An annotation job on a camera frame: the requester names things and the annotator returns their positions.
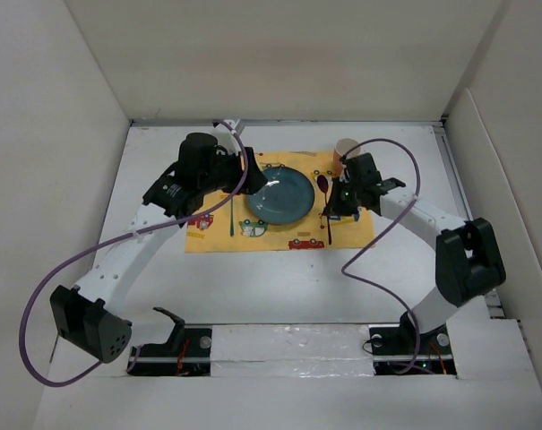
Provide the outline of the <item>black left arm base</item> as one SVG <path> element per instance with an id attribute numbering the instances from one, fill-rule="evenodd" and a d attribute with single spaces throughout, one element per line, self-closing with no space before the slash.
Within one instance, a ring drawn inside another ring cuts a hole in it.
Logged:
<path id="1" fill-rule="evenodd" d="M 173 327 L 162 343 L 132 347 L 126 368 L 131 376 L 205 377 L 211 375 L 211 325 L 189 325 L 163 307 L 153 310 L 168 317 Z"/>

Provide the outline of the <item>pink cup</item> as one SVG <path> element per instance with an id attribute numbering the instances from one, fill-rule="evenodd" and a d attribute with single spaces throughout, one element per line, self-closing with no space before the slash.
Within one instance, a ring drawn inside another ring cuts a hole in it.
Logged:
<path id="1" fill-rule="evenodd" d="M 334 173 L 337 176 L 340 176 L 345 165 L 341 162 L 343 157 L 346 157 L 345 160 L 348 161 L 351 158 L 358 156 L 361 152 L 361 149 L 358 147 L 358 141 L 350 138 L 343 138 L 337 141 L 334 145 L 333 155 L 332 155 L 332 164 Z"/>

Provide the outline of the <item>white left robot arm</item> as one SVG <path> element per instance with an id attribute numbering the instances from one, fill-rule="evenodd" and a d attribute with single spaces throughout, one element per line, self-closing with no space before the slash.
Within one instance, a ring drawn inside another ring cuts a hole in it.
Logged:
<path id="1" fill-rule="evenodd" d="M 72 288 L 59 286 L 51 294 L 58 334 L 101 363 L 119 358 L 132 335 L 120 309 L 154 254 L 202 207 L 206 195 L 255 194 L 266 182 L 253 148 L 240 157 L 213 134 L 188 134 L 177 161 L 142 197 L 128 237 L 110 246 Z"/>

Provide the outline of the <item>purple iridescent spoon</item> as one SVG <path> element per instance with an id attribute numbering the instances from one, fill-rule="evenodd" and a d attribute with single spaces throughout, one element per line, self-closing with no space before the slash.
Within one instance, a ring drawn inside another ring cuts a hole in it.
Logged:
<path id="1" fill-rule="evenodd" d="M 329 182 L 328 179 L 324 175 L 319 175 L 316 178 L 317 185 L 320 189 L 320 191 L 323 193 L 324 197 L 324 205 L 328 204 L 328 192 L 329 192 Z M 331 235 L 331 224 L 330 219 L 328 216 L 325 216 L 326 222 L 327 222 L 327 233 L 328 233 L 328 243 L 329 245 L 332 244 L 332 235 Z"/>

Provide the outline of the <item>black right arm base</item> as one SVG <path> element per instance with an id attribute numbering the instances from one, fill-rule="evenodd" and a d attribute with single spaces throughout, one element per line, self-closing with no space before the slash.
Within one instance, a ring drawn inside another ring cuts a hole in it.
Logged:
<path id="1" fill-rule="evenodd" d="M 376 376 L 457 374 L 445 324 L 420 335 L 416 361 L 409 366 L 416 342 L 414 326 L 404 314 L 399 323 L 370 325 L 368 338 L 362 342 L 361 348 L 373 359 Z"/>

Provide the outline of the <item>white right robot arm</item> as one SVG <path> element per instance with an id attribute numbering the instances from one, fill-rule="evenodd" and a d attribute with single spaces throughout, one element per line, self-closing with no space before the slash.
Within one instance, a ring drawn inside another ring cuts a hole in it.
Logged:
<path id="1" fill-rule="evenodd" d="M 383 179 L 366 153 L 345 161 L 332 181 L 327 216 L 349 216 L 359 208 L 402 225 L 429 245 L 435 256 L 435 286 L 400 318 L 398 342 L 410 353 L 426 347 L 437 330 L 474 297 L 504 284 L 506 271 L 492 225 L 463 219 L 419 199 L 397 178 Z"/>

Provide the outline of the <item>iridescent fork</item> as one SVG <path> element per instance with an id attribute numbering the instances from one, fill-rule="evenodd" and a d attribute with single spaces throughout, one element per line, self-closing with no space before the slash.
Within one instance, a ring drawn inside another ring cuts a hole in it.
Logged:
<path id="1" fill-rule="evenodd" d="M 234 228 L 234 198 L 229 200 L 229 235 L 233 237 L 235 235 Z"/>

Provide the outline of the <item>teal round plate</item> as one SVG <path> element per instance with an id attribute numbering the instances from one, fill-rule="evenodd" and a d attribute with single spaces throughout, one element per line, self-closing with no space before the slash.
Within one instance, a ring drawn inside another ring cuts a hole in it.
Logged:
<path id="1" fill-rule="evenodd" d="M 289 167 L 266 168 L 268 182 L 257 193 L 246 196 L 247 208 L 261 221 L 287 225 L 302 220 L 314 207 L 315 192 L 310 179 Z"/>

